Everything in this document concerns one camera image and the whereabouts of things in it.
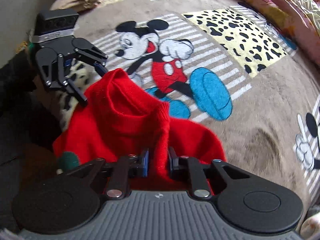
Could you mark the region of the red knit sweater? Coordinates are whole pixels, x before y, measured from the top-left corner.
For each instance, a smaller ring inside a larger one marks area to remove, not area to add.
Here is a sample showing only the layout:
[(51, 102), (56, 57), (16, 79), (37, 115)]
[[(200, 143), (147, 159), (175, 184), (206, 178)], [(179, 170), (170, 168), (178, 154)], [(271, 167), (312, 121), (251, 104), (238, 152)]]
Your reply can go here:
[(202, 163), (226, 156), (218, 137), (206, 127), (173, 118), (169, 104), (131, 81), (125, 71), (108, 72), (85, 92), (88, 104), (77, 106), (68, 128), (54, 141), (54, 154), (73, 152), (84, 164), (96, 158), (115, 162), (122, 156), (149, 151), (145, 178), (135, 179), (135, 190), (178, 191), (183, 183), (169, 177), (168, 148)]

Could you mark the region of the Mickey Mouse fleece blanket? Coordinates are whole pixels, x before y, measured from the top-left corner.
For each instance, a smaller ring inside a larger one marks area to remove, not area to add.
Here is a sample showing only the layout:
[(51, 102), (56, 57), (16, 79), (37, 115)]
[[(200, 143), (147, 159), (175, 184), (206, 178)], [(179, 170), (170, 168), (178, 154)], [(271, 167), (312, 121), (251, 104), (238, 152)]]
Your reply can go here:
[[(225, 161), (294, 191), (319, 188), (319, 73), (300, 47), (239, 0), (121, 0), (80, 17), (76, 34), (107, 54), (108, 72), (169, 104), (173, 118), (210, 129)], [(84, 92), (102, 79), (75, 62)], [(68, 128), (76, 101), (58, 93)], [(58, 169), (80, 165), (73, 152)]]

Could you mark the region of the floral quilted comforter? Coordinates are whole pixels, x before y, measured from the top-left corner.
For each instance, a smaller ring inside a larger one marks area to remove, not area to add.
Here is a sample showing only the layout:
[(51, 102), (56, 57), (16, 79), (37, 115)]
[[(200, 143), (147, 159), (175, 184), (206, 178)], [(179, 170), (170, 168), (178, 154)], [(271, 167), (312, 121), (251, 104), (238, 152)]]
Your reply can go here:
[(319, 65), (319, 0), (242, 0)]

